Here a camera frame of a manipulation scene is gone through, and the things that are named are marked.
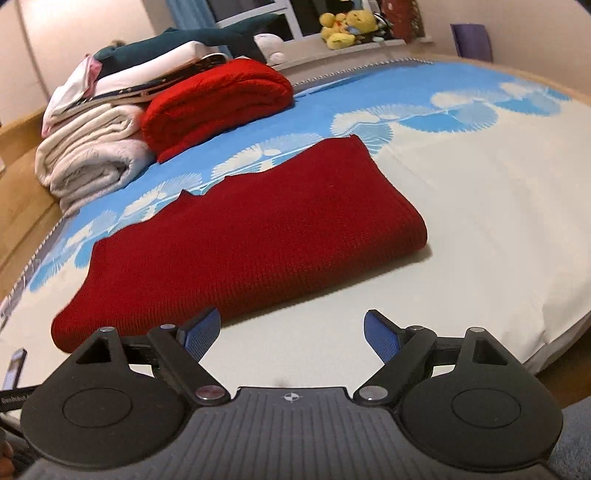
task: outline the round pad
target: round pad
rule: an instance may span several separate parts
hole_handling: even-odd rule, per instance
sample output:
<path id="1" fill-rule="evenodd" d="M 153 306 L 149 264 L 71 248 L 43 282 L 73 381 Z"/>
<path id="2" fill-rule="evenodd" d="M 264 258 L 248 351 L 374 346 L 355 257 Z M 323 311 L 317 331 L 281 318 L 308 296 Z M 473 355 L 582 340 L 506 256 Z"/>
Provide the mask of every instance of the round pad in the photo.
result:
<path id="1" fill-rule="evenodd" d="M 75 393 L 64 404 L 68 420 L 90 429 L 119 423 L 130 411 L 129 395 L 113 388 L 89 388 Z"/>
<path id="2" fill-rule="evenodd" d="M 80 365 L 74 375 L 63 371 L 69 376 L 56 371 L 27 400 L 22 429 L 45 458 L 74 469 L 110 469 L 143 460 L 174 438 L 184 419 L 177 393 L 155 378 L 108 366 Z"/>
<path id="3" fill-rule="evenodd" d="M 527 372 L 497 365 L 433 377 L 404 397 L 409 440 L 432 458 L 467 470 L 507 471 L 544 459 L 561 413 Z"/>
<path id="4" fill-rule="evenodd" d="M 483 429 L 498 429 L 519 417 L 519 402 L 509 394 L 491 388 L 475 388 L 456 395 L 453 412 L 468 425 Z"/>

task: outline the gray carpet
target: gray carpet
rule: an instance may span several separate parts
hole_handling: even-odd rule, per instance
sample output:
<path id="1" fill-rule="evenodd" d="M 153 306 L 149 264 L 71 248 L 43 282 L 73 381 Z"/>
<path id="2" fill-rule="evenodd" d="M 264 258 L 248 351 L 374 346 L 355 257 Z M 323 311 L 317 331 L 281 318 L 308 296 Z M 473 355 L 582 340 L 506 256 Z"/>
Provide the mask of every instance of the gray carpet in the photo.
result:
<path id="1" fill-rule="evenodd" d="M 591 397 L 565 408 L 550 467 L 564 480 L 591 479 Z"/>

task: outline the stuffed animal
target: stuffed animal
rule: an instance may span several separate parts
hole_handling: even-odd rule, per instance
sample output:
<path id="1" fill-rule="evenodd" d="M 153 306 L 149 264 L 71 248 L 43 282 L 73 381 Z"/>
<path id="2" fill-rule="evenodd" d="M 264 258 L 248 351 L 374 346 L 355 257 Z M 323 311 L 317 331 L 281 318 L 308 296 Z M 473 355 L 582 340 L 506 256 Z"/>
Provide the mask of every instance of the stuffed animal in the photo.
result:
<path id="1" fill-rule="evenodd" d="M 287 58 L 283 53 L 283 39 L 272 33 L 260 33 L 255 35 L 255 43 L 267 60 L 267 65 L 279 65 L 285 63 Z"/>
<path id="2" fill-rule="evenodd" d="M 325 13 L 320 16 L 320 23 L 320 36 L 331 50 L 371 41 L 370 34 L 379 31 L 378 22 L 369 10 L 351 10 L 346 15 Z"/>
<path id="3" fill-rule="evenodd" d="M 320 30 L 320 36 L 322 37 L 322 40 L 328 41 L 328 39 L 333 33 L 348 34 L 349 32 L 346 31 L 347 25 L 345 24 L 346 18 L 346 14 L 333 15 L 329 12 L 322 14 L 320 16 L 320 25 L 322 25 L 322 30 Z"/>

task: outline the red knitted blanket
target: red knitted blanket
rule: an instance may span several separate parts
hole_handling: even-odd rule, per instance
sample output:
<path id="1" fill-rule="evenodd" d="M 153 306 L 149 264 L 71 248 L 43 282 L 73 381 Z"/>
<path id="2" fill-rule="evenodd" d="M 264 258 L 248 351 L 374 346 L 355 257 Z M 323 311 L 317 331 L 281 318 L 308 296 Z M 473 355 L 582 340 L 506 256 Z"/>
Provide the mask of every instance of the red knitted blanket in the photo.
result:
<path id="1" fill-rule="evenodd" d="M 142 132 L 163 163 L 225 130 L 292 103 L 293 88 L 281 73 L 255 60 L 236 59 L 158 95 L 146 110 Z"/>
<path id="2" fill-rule="evenodd" d="M 86 281 L 53 320 L 74 351 L 97 328 L 141 335 L 207 306 L 224 320 L 357 277 L 427 242 L 422 217 L 357 136 L 323 140 L 262 173 L 182 192 L 97 242 Z"/>

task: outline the yellow plush toy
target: yellow plush toy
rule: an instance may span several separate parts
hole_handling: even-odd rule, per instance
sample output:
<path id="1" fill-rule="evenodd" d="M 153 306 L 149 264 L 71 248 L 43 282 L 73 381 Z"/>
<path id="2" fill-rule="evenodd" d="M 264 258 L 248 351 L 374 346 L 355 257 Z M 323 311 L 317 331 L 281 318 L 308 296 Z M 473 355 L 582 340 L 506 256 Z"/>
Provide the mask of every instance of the yellow plush toy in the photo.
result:
<path id="1" fill-rule="evenodd" d="M 320 36 L 322 37 L 322 40 L 327 41 L 333 33 L 347 33 L 344 25 L 346 18 L 347 15 L 345 14 L 322 14 L 320 16 L 320 25 L 322 25 Z"/>
<path id="2" fill-rule="evenodd" d="M 331 50 L 350 47 L 360 43 L 364 35 L 378 30 L 378 23 L 369 10 L 351 10 L 349 13 L 320 16 L 320 36 Z"/>

